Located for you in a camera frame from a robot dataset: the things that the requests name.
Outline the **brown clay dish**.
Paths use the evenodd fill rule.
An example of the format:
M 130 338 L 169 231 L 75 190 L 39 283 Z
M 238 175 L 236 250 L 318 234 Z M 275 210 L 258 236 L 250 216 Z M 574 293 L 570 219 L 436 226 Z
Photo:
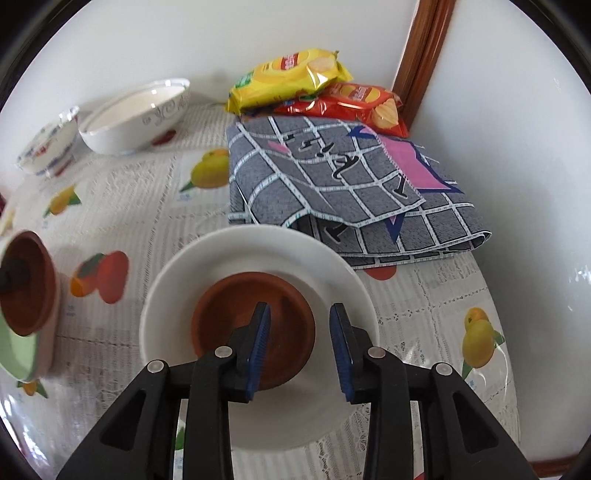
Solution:
M 1 255 L 1 265 L 23 259 L 30 270 L 29 282 L 12 291 L 1 291 L 1 313 L 9 327 L 20 336 L 39 331 L 49 318 L 55 293 L 53 261 L 40 237 L 23 230 L 14 235 Z
M 269 390 L 300 373 L 315 344 L 311 307 L 286 280 L 242 272 L 216 282 L 193 311 L 191 339 L 198 356 L 214 351 L 228 342 L 233 330 L 249 324 L 260 302 L 270 306 L 270 338 L 259 388 Z

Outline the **green square plate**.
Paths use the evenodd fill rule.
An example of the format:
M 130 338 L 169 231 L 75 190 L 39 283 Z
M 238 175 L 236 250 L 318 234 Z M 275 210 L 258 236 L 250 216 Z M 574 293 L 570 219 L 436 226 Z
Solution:
M 39 376 L 38 335 L 16 334 L 1 317 L 0 330 L 1 367 L 15 380 L 28 383 Z

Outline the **white bowl blue trim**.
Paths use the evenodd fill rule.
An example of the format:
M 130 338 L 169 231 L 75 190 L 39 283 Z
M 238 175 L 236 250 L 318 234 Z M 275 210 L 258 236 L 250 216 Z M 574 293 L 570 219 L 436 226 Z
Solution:
M 329 247 L 276 226 L 228 227 L 176 253 L 139 327 L 144 361 L 212 363 L 206 391 L 229 409 L 233 446 L 303 446 L 352 414 L 332 350 L 332 311 L 377 339 L 360 277 Z

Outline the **pink square plate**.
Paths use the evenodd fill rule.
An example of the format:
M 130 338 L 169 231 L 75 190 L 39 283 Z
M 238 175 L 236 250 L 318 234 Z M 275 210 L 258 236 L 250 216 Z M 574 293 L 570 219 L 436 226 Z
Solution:
M 48 373 L 54 352 L 55 332 L 60 313 L 61 301 L 61 285 L 59 274 L 53 270 L 55 280 L 55 293 L 51 298 L 51 309 L 48 320 L 43 327 L 37 332 L 37 349 L 36 349 L 36 369 L 35 377 L 40 378 Z

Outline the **fruit print tablecloth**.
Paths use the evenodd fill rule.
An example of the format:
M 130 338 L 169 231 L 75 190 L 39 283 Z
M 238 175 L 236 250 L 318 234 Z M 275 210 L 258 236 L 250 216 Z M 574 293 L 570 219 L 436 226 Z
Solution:
M 157 274 L 179 250 L 228 224 L 228 188 L 185 190 L 205 152 L 225 146 L 231 118 L 193 106 L 167 144 L 128 157 L 80 148 L 59 177 L 26 181 L 3 217 L 7 233 L 36 232 L 63 292 L 52 365 L 25 387 L 1 378 L 1 417 L 44 479 L 54 478 L 82 438 L 142 368 L 140 315 Z M 428 367 L 463 362 L 466 314 L 499 315 L 470 253 L 359 272 L 380 344 Z

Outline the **blue red patterned footed bowl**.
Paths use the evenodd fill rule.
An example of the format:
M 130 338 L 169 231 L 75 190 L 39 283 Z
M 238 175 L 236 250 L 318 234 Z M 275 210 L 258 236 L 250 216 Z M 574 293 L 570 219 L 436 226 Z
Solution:
M 42 127 L 17 157 L 16 167 L 28 175 L 48 178 L 63 171 L 72 160 L 79 112 L 73 106 Z

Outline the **large white bowl grey scrolls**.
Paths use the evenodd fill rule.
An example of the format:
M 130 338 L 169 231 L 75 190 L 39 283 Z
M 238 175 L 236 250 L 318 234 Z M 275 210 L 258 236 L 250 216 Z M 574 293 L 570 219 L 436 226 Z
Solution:
M 101 155 L 140 150 L 171 130 L 184 116 L 190 81 L 154 81 L 114 97 L 95 108 L 79 124 L 88 148 Z

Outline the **grey checked folded cloth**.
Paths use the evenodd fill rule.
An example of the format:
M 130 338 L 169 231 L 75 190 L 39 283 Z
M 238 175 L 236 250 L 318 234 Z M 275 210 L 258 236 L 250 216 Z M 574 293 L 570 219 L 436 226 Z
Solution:
M 409 140 L 287 116 L 236 121 L 226 138 L 233 224 L 294 229 L 355 269 L 441 259 L 491 236 L 458 183 Z

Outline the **red orange chips bag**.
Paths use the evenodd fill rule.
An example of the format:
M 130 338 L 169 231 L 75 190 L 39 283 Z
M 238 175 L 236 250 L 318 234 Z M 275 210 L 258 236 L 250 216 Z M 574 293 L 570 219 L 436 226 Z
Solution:
M 280 115 L 304 115 L 358 121 L 377 133 L 408 138 L 400 97 L 380 86 L 339 82 L 314 95 L 287 100 L 273 108 Z

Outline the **yellow chips bag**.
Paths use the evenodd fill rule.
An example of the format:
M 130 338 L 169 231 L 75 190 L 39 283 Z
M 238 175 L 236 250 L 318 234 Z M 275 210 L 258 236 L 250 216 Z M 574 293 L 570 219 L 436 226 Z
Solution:
M 337 51 L 311 48 L 254 67 L 231 87 L 225 109 L 242 115 L 301 95 L 313 95 L 335 82 L 353 80 Z

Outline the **brown wooden corner trim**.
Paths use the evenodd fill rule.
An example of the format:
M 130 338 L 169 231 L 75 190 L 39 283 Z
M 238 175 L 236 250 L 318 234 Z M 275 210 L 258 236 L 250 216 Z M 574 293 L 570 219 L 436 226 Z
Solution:
M 408 35 L 393 90 L 403 102 L 402 118 L 414 123 L 452 20 L 455 0 L 420 0 Z

